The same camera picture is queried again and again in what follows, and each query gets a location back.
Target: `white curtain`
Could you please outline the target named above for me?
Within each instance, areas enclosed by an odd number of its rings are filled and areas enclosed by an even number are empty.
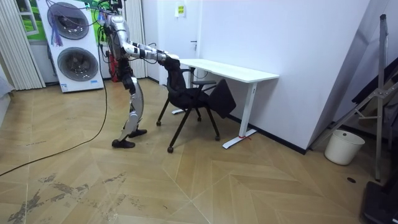
[[[17,90],[45,87],[15,0],[0,0],[0,53]]]
[[[144,23],[142,21],[141,0],[128,0],[124,2],[123,15],[130,30],[130,40],[135,43],[146,44],[144,37]],[[147,65],[144,60],[134,60],[130,66],[137,78],[147,77]]]

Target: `black office chair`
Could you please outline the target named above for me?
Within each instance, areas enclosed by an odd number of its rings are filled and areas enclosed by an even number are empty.
[[[169,96],[166,100],[166,103],[162,109],[162,112],[159,115],[159,118],[156,122],[156,126],[161,126],[161,119],[163,114],[167,108],[167,105],[171,103],[172,105],[184,110],[185,115],[182,118],[180,125],[178,126],[177,131],[174,134],[174,137],[170,143],[170,146],[167,148],[167,152],[173,153],[174,148],[173,145],[175,140],[177,140],[178,135],[182,127],[184,126],[189,114],[192,109],[195,109],[198,114],[198,121],[201,121],[201,115],[199,112],[199,108],[206,108],[207,113],[209,114],[211,123],[216,132],[215,140],[220,140],[220,133],[218,132],[218,128],[216,122],[214,121],[214,117],[211,113],[210,109],[215,110],[222,118],[225,118],[235,107],[236,103],[233,100],[232,94],[225,82],[225,80],[221,80],[219,84],[215,85],[215,81],[194,81],[192,84],[198,85],[197,88],[187,88],[185,85],[185,80],[182,75],[183,72],[193,72],[189,69],[180,69],[179,72],[169,72],[169,76],[167,77],[167,90],[169,91]],[[205,90],[203,87],[205,85],[213,85]],[[205,91],[214,88],[213,93],[209,96],[205,93]]]

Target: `herringbone floor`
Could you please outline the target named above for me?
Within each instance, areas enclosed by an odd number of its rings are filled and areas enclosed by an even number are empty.
[[[122,84],[106,82],[108,117],[95,140],[0,177],[0,223],[359,222],[363,189],[374,173],[370,150],[347,167],[327,161],[322,148],[303,156],[260,134],[224,150],[222,143],[235,137],[239,124],[216,119],[216,142],[203,112],[201,123],[191,115],[168,154],[182,116],[172,115],[169,106],[157,127],[167,91],[149,80],[140,83],[140,127],[149,132],[134,139],[137,146],[111,147],[129,96]],[[92,138],[103,116],[104,90],[62,94],[53,86],[17,92],[0,129],[0,172]]]

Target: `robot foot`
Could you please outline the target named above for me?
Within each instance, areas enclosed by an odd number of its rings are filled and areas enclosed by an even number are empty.
[[[119,140],[115,139],[112,142],[112,147],[117,147],[117,148],[130,149],[134,146],[136,146],[136,144],[134,142],[129,142],[126,140],[119,141]]]
[[[133,131],[131,134],[129,134],[129,138],[134,138],[136,136],[143,135],[147,133],[148,131],[145,129],[137,129],[136,131]]]

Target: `chair leg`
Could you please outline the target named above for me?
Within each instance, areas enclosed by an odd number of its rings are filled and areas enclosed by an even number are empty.
[[[200,115],[198,108],[195,108],[195,110],[197,111],[197,114],[198,114],[198,121],[201,121],[201,115]]]
[[[160,112],[159,118],[157,118],[156,126],[162,125],[162,122],[160,122],[160,120],[162,119],[164,111],[166,111],[166,108],[167,108],[167,105],[169,105],[169,102],[170,102],[170,100],[167,99],[166,103],[163,106],[162,112]]]
[[[217,128],[217,124],[216,121],[214,120],[214,117],[209,109],[209,107],[206,107],[207,113],[209,114],[210,120],[211,120],[211,124],[213,125],[214,131],[216,132],[216,141],[220,140],[220,133],[218,132],[218,128]]]
[[[187,118],[188,118],[189,114],[191,113],[191,110],[192,110],[192,108],[189,108],[189,109],[185,112],[184,117],[182,118],[182,121],[181,121],[180,125],[178,126],[177,131],[175,132],[172,141],[170,142],[170,146],[169,146],[169,148],[167,149],[167,151],[168,151],[169,153],[172,153],[172,152],[173,152],[173,145],[174,145],[174,143],[175,143],[175,140],[177,140],[178,135],[180,134],[182,127],[184,126],[185,122],[187,121]]]

